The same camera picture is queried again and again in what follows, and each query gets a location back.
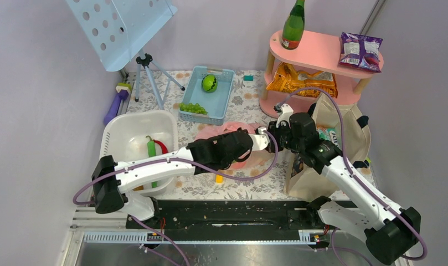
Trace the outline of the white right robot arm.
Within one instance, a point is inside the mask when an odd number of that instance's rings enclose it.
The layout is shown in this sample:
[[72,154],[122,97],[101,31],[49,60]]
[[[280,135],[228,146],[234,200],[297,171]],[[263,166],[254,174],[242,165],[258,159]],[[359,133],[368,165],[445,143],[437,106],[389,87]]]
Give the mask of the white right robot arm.
[[363,179],[334,143],[320,138],[309,114],[279,118],[267,129],[270,152],[287,149],[300,155],[303,163],[335,183],[360,210],[353,212],[321,196],[306,214],[311,227],[329,224],[355,236],[385,265],[395,262],[417,243],[425,244],[419,234],[419,212],[413,207],[404,209]]

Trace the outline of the pink plastic grocery bag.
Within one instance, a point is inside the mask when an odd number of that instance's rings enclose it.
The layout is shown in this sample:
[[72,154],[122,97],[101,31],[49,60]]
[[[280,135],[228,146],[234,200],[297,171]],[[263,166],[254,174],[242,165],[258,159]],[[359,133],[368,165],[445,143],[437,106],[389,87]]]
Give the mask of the pink plastic grocery bag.
[[[238,129],[246,130],[250,134],[254,134],[255,130],[262,127],[259,123],[246,124],[244,122],[229,121],[225,122],[220,126],[206,126],[198,130],[195,140],[198,139],[209,139],[219,135],[224,135],[237,131]],[[244,170],[247,168],[254,168],[256,166],[263,166],[266,162],[272,161],[274,159],[274,153],[269,153],[266,150],[256,151],[252,149],[249,151],[248,141],[237,139],[235,141],[224,140],[224,144],[236,144],[236,147],[226,148],[226,151],[238,152],[240,154],[239,159],[242,160],[246,156],[248,157],[245,161],[233,161],[230,170]]]

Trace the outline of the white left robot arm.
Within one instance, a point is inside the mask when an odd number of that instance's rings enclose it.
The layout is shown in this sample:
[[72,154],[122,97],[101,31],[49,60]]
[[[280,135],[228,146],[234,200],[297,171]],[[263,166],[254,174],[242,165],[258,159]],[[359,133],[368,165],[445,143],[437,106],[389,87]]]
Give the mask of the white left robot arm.
[[157,204],[151,198],[135,196],[136,187],[177,176],[225,170],[233,162],[249,158],[253,145],[254,136],[238,129],[139,162],[116,162],[111,155],[104,156],[92,174],[95,211],[107,214],[123,210],[153,228],[161,220],[155,209]]

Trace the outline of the beige floral canvas tote bag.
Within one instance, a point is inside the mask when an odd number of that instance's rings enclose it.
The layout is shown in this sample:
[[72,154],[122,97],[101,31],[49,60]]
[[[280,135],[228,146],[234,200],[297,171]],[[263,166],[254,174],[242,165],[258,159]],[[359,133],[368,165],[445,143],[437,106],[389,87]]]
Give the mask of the beige floral canvas tote bag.
[[[364,162],[368,157],[371,134],[369,117],[362,114],[356,104],[338,106],[342,121],[332,101],[321,94],[312,104],[312,118],[317,127],[334,128],[341,140],[341,150],[351,163]],[[311,202],[319,196],[346,199],[347,196],[331,181],[306,166],[298,154],[289,159],[284,193],[289,197]]]

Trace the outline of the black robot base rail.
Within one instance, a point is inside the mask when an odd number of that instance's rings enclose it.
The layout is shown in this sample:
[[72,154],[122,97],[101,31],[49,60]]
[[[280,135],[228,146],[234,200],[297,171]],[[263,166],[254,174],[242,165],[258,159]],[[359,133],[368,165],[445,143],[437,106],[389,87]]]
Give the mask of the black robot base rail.
[[157,201],[145,225],[178,241],[299,241],[300,231],[327,234],[327,226],[305,201]]

